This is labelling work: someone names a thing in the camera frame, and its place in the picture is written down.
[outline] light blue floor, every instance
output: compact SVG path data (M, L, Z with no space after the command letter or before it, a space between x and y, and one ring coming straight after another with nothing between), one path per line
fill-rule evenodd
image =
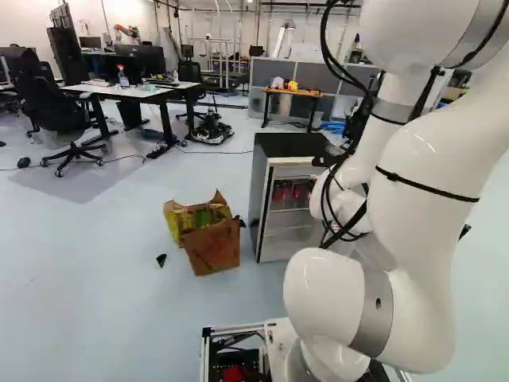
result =
M175 115L185 107L169 109ZM119 120L112 102L104 110ZM252 147L260 121L245 110L220 113L235 136L219 147L193 143L185 150ZM156 107L143 114L160 129ZM8 144L0 149L1 168L25 155L37 164L47 153L17 123L0 119L0 139ZM173 127L183 138L185 126ZM136 134L114 137L109 158L153 147ZM257 265L246 231L240 268L197 278L162 216L165 201L200 203L219 189L233 213L246 217L251 158L173 149L144 165L140 158L101 168L73 164L62 179L54 168L0 172L0 379L196 381L203 326L285 316L285 264ZM509 157L494 172L454 257L457 354L445 371L415 380L488 381L507 371L507 195ZM155 261L161 253L168 254L163 269Z

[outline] mini fridge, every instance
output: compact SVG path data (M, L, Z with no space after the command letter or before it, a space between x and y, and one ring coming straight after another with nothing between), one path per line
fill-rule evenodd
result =
M324 227L309 212L309 196L312 177L325 168L311 162L331 145L320 133L255 135L248 227L258 263L289 260L320 244Z

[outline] water bottle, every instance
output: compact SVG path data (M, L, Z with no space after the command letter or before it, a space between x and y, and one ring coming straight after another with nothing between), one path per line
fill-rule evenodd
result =
M124 65L118 65L119 68L119 84L122 89L127 89L129 87L129 79L124 74Z

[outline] cardboard box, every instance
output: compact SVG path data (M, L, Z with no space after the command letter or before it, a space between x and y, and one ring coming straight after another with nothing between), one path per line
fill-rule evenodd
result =
M175 200L163 206L173 240L184 248L197 276L238 267L239 222L219 191L207 203L181 205Z
M207 203L181 205L172 199L163 205L162 211L173 240L180 248L184 247L184 239L188 233L203 226L231 219L230 207L218 190L216 190L216 195ZM210 219L205 217L204 211L210 213Z
M189 233L184 248L196 276L238 267L239 217Z

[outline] computer mouse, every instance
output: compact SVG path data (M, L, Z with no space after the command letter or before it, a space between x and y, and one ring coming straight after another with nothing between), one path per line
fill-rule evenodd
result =
M17 167L18 169L25 169L28 166L30 166L30 158L29 157L23 157L19 161L17 161Z

